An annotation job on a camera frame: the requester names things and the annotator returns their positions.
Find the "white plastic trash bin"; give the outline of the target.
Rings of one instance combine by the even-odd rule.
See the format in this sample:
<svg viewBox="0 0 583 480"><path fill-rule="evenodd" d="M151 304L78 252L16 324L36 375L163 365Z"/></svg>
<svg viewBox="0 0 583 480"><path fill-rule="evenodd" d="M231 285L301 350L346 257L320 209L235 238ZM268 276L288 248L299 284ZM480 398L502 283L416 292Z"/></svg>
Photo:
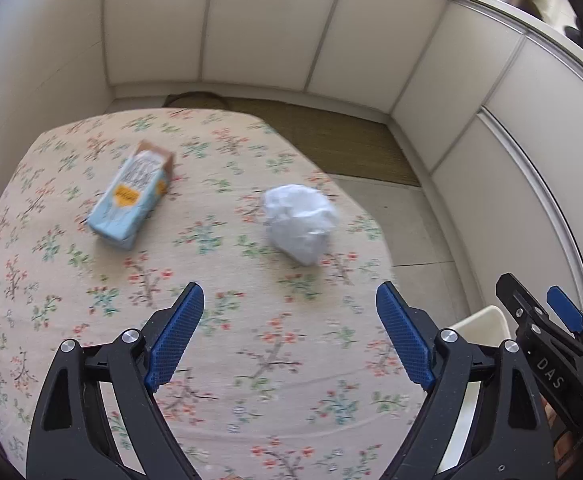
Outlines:
<svg viewBox="0 0 583 480"><path fill-rule="evenodd" d="M452 330L470 344L483 344L489 347L499 347L504 339L512 337L504 313L496 306L484 307L455 323ZM479 382L470 382L467 385L459 417L438 466L438 474L459 465L467 445L471 424L474 422L479 392Z"/></svg>

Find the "white kitchen cabinets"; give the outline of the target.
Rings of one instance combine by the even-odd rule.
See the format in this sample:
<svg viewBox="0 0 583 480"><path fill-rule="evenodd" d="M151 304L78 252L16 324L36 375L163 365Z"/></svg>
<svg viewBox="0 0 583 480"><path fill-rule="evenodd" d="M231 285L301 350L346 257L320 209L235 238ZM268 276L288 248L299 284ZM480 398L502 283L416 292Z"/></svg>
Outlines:
<svg viewBox="0 0 583 480"><path fill-rule="evenodd" d="M583 48L552 26L499 0L0 0L0 195L42 131L198 86L394 122L481 299L514 249L461 188L487 119L523 155L583 305Z"/></svg>

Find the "light blue carton box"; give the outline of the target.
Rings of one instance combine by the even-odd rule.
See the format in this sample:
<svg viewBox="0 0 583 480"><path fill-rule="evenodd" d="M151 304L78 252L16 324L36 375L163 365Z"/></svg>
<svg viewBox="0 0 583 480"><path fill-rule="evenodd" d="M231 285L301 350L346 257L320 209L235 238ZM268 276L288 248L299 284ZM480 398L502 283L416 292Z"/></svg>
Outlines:
<svg viewBox="0 0 583 480"><path fill-rule="evenodd" d="M147 216L169 191L174 154L142 140L86 219L104 242L129 250Z"/></svg>

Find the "brown floor mat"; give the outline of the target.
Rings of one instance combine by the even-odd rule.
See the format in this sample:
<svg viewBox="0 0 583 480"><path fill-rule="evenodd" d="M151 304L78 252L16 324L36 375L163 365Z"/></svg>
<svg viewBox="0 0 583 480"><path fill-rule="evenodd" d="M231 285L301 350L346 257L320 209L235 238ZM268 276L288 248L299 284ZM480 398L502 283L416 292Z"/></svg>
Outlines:
<svg viewBox="0 0 583 480"><path fill-rule="evenodd" d="M228 103L234 112L263 119L328 174L419 185L385 125L280 101L229 98Z"/></svg>

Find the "crumpled white paper ball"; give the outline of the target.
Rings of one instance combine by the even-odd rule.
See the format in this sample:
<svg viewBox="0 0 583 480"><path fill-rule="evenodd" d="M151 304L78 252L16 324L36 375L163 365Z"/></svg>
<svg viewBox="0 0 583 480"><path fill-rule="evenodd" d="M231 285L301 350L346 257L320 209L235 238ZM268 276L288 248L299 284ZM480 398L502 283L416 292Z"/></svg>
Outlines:
<svg viewBox="0 0 583 480"><path fill-rule="evenodd" d="M262 197L269 242L301 266L315 266L338 226L336 207L320 191L300 184L270 188Z"/></svg>

